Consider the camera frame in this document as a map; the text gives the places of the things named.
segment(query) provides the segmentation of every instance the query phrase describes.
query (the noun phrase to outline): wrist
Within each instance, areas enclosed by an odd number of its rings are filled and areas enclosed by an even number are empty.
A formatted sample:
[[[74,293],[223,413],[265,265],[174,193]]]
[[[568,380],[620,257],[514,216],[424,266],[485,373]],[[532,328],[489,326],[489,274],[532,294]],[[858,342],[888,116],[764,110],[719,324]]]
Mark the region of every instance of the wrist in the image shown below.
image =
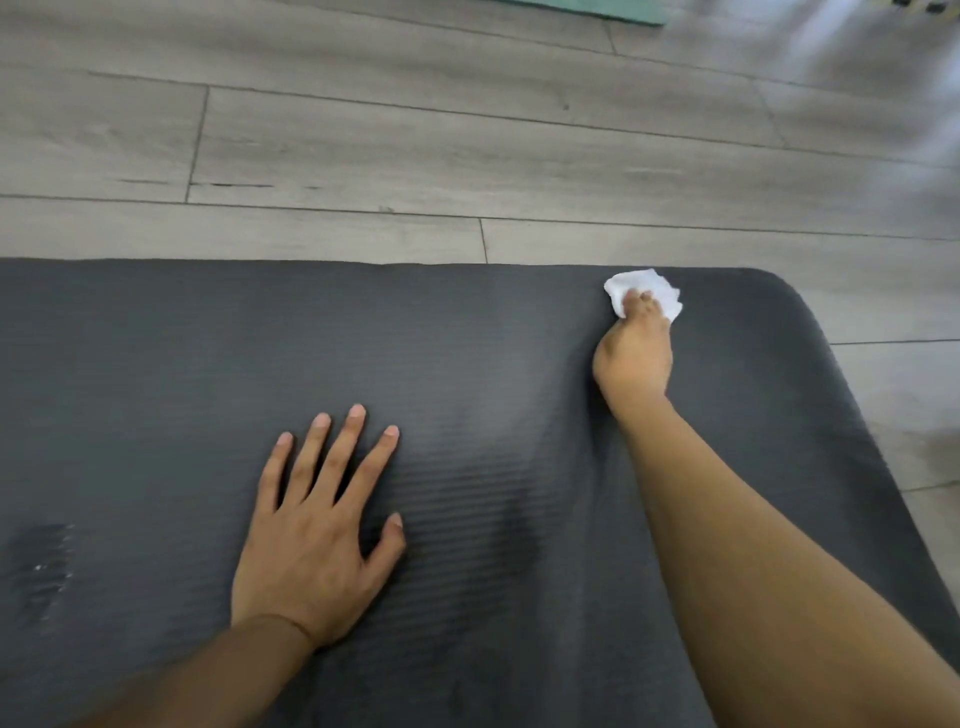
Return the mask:
[[[615,393],[606,395],[605,399],[623,430],[635,429],[646,423],[656,413],[673,409],[666,393],[655,387],[623,387]]]
[[[306,630],[281,615],[255,615],[237,622],[231,629],[266,634],[275,642],[278,651],[299,663],[306,662],[317,648]]]

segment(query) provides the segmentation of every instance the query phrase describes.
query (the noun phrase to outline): yoga mat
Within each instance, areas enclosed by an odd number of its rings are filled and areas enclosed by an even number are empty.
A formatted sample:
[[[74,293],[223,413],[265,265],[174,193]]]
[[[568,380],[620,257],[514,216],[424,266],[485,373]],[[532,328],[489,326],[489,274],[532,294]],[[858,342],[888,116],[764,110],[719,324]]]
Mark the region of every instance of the yoga mat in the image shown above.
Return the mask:
[[[263,725],[708,728],[590,376],[617,270],[0,261],[2,722],[59,725],[224,628],[277,434],[360,401],[361,453],[402,431],[362,544],[398,510],[408,552]],[[960,667],[947,590],[799,296],[660,272],[683,291],[678,410]]]
[[[501,0],[519,5],[627,20],[643,25],[665,25],[666,13],[657,0]]]

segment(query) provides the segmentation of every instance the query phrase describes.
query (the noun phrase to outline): teal mat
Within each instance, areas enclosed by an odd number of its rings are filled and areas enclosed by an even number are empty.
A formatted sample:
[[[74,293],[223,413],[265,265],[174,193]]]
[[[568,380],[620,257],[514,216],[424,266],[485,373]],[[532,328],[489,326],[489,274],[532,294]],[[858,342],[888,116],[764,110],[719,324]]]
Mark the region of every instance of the teal mat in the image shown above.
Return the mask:
[[[666,13],[657,0],[503,0],[519,5],[542,5],[567,12],[600,15],[644,25],[665,25]]]

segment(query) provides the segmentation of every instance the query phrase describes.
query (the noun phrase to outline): stain on mat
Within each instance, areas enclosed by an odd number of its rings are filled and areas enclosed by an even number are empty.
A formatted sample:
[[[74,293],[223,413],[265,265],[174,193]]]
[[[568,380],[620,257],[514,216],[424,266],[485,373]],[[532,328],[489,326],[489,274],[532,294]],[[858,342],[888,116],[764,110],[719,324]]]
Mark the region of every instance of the stain on mat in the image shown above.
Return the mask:
[[[72,525],[47,523],[22,529],[10,540],[14,596],[28,624],[46,621],[66,589],[72,536]]]

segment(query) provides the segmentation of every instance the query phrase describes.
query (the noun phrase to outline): laminate floor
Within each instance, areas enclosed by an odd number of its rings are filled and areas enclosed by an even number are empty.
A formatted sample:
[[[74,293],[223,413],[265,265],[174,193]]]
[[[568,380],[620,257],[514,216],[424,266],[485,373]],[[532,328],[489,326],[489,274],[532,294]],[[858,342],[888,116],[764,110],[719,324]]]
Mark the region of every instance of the laminate floor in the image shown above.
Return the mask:
[[[960,595],[960,23],[0,0],[0,255],[754,266]]]

